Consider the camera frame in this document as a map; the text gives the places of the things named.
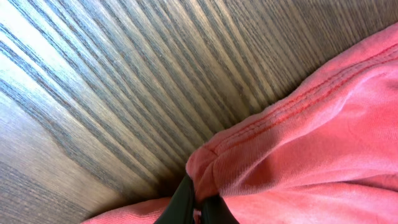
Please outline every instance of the wood plank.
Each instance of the wood plank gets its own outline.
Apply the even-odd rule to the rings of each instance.
[[[0,223],[171,195],[189,155],[398,1],[1,0]]]

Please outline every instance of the wooden table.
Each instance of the wooden table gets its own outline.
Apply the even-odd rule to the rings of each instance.
[[[0,223],[171,195],[189,155],[398,20],[396,0],[1,0]]]

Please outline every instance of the pink sweatshirt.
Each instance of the pink sweatshirt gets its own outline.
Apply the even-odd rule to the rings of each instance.
[[[197,200],[220,194],[240,223],[398,223],[398,24],[216,134],[187,173]],[[84,224],[153,223],[169,200]]]

